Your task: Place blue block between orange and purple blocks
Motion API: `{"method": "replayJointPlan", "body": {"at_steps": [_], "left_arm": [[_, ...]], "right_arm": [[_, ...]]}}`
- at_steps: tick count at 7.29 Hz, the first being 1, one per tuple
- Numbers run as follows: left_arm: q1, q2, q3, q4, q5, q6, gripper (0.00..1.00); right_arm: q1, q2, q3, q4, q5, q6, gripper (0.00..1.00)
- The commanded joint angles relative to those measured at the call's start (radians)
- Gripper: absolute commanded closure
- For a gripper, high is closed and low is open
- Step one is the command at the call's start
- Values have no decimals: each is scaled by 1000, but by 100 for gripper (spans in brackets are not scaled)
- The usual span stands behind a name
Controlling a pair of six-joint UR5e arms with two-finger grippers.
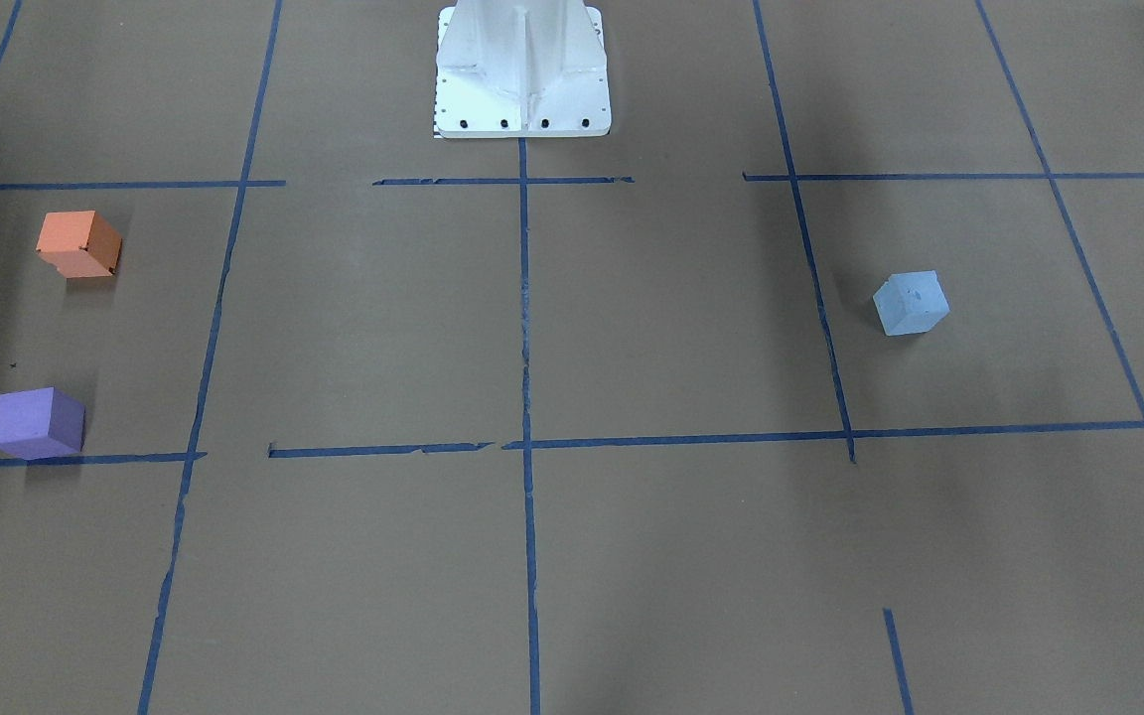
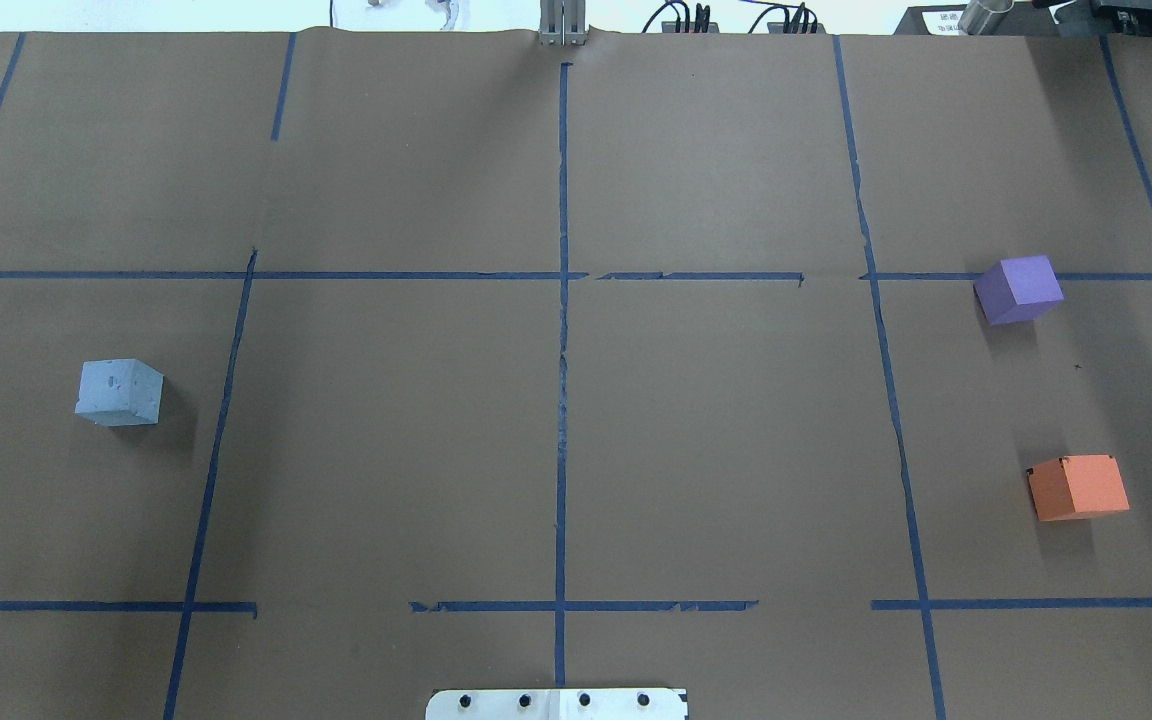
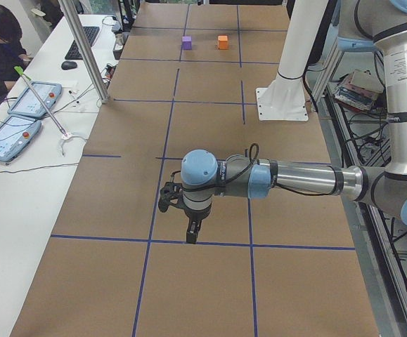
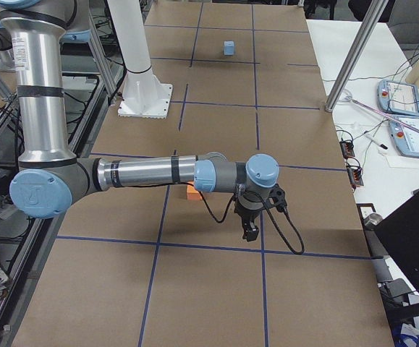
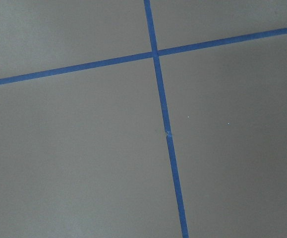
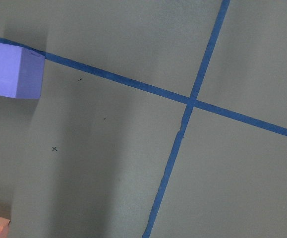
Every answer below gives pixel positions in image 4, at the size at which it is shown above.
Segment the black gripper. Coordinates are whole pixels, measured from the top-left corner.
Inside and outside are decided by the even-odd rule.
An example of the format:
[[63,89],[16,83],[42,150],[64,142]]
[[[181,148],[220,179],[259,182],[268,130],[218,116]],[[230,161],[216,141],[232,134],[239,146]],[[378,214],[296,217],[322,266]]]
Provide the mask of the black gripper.
[[249,186],[237,198],[235,212],[242,218],[242,238],[248,241],[256,241],[259,228],[254,224],[255,219],[263,210],[275,208],[279,213],[287,211],[285,191],[275,184],[271,188]]

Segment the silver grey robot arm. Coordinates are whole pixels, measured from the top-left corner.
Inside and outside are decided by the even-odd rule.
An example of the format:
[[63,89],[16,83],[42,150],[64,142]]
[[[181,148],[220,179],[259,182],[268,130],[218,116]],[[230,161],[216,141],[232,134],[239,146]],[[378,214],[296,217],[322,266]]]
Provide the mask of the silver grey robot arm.
[[110,188],[186,184],[200,193],[231,194],[243,237],[258,237],[262,211],[287,212],[279,165],[257,154],[245,163],[220,153],[109,161],[78,158],[68,146],[60,42],[90,36],[86,1],[0,1],[0,20],[12,39],[24,152],[9,186],[14,205],[33,218],[54,218],[83,197]]

